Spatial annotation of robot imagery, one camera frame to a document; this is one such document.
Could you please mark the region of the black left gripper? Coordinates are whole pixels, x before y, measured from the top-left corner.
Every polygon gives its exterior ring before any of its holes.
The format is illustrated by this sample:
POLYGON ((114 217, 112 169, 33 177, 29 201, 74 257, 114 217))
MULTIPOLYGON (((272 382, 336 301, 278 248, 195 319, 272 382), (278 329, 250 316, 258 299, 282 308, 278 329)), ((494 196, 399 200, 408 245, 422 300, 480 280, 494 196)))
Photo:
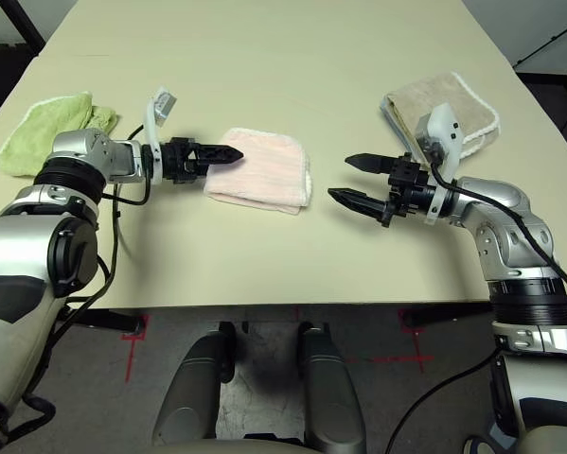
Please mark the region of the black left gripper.
POLYGON ((229 165, 244 157, 227 145, 205 145, 194 139, 173 137, 152 151, 152 183, 193 183, 206 176, 212 165, 229 165))

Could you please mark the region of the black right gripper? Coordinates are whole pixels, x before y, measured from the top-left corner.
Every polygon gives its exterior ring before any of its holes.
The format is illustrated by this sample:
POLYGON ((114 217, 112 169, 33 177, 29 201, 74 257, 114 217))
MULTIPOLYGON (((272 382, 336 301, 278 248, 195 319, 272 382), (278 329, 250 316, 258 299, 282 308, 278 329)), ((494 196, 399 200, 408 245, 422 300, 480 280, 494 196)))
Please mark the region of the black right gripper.
POLYGON ((348 156, 345 162, 362 172, 387 174, 390 186, 388 201, 380 201, 350 188, 329 188, 328 194, 343 207, 363 216, 381 220, 388 227, 393 216, 432 214, 435 186, 429 184, 429 174, 412 162, 408 155, 393 158, 372 153, 348 156))

